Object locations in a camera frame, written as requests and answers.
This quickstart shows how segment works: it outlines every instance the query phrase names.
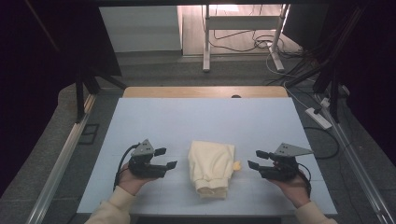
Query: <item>power strip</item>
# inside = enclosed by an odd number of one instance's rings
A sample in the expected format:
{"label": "power strip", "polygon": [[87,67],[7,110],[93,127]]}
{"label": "power strip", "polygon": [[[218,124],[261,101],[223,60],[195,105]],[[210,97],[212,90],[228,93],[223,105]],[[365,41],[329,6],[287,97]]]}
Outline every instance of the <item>power strip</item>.
{"label": "power strip", "polygon": [[332,127],[329,121],[323,118],[319,113],[315,114],[314,112],[315,109],[312,107],[305,110],[305,113],[307,113],[309,117],[311,117],[314,121],[316,121],[317,124],[320,125],[320,127],[322,127],[322,129],[327,130]]}

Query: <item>wooden edge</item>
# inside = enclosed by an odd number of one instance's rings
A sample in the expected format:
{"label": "wooden edge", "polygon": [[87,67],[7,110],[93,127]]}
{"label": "wooden edge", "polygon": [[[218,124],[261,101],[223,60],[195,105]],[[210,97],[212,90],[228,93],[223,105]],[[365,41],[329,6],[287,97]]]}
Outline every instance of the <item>wooden edge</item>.
{"label": "wooden edge", "polygon": [[289,97],[280,86],[128,87],[123,98],[242,98]]}

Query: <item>white table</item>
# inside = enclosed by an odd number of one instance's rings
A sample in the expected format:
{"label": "white table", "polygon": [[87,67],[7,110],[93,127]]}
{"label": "white table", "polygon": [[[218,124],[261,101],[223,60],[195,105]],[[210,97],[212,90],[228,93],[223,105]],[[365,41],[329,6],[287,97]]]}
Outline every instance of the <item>white table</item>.
{"label": "white table", "polygon": [[[248,168],[272,161],[256,157],[256,150],[274,152],[282,143],[310,148],[291,98],[121,98],[108,128],[92,176],[78,208],[91,213],[111,193],[124,151],[148,139],[165,155],[152,164],[177,161],[165,178],[149,182],[138,193],[131,214],[147,216],[293,215],[293,205],[277,186]],[[235,145],[242,170],[233,173],[225,200],[200,199],[189,179],[187,155],[192,140]],[[297,157],[312,174],[311,198],[326,215],[335,215],[329,191],[311,155]]]}

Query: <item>aluminum rail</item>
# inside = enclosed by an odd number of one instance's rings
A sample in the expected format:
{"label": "aluminum rail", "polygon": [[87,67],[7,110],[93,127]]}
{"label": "aluminum rail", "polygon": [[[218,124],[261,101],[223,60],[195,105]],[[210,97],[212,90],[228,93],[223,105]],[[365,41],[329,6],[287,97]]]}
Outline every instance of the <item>aluminum rail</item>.
{"label": "aluminum rail", "polygon": [[[316,94],[317,100],[321,102],[321,99]],[[323,114],[326,119],[330,121],[333,126],[335,133],[337,134],[337,138],[340,140],[341,144],[344,146],[344,154],[346,156],[349,165],[352,168],[353,173],[357,177],[359,183],[361,184],[361,188],[366,194],[367,199],[369,200],[371,206],[373,207],[375,214],[377,215],[379,221],[383,224],[394,224],[395,219],[393,218],[392,213],[390,212],[386,202],[384,201],[381,193],[378,188],[374,184],[371,177],[367,174],[361,160],[359,159],[359,155],[356,153],[353,144],[351,144],[350,140],[347,138],[344,133],[343,128],[339,123],[334,122],[332,119],[332,115],[328,111],[328,109],[322,109]]]}
{"label": "aluminum rail", "polygon": [[28,224],[37,224],[41,223],[44,219],[44,216],[47,213],[47,210],[50,206],[50,202],[52,201],[53,195],[55,194],[62,177],[64,176],[64,171],[70,161],[70,158],[73,155],[73,152],[76,148],[76,144],[78,142],[79,137],[81,136],[82,131],[84,130],[85,124],[91,114],[93,103],[96,99],[96,95],[90,94],[85,102],[85,115],[82,118],[80,123],[76,123],[73,126],[72,131],[67,137],[66,142],[64,143],[64,147],[58,157],[58,160],[55,162],[52,171],[49,174],[49,178],[47,179],[44,188],[41,190],[40,195],[35,202],[35,206],[32,209],[31,214],[29,215],[26,223]]}

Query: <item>cuff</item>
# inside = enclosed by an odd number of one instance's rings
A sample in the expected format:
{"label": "cuff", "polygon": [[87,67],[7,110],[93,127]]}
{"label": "cuff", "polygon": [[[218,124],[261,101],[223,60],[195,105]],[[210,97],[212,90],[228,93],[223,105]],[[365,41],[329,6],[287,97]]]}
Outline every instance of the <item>cuff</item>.
{"label": "cuff", "polygon": [[307,203],[295,211],[300,223],[322,223],[328,220],[314,202]]}
{"label": "cuff", "polygon": [[228,188],[228,178],[212,179],[209,181],[204,179],[195,180],[195,189],[198,190],[201,188]]}
{"label": "cuff", "polygon": [[111,195],[108,201],[114,206],[118,207],[120,210],[129,211],[131,208],[132,202],[134,201],[135,196],[128,193],[124,189],[116,186],[113,194]]}

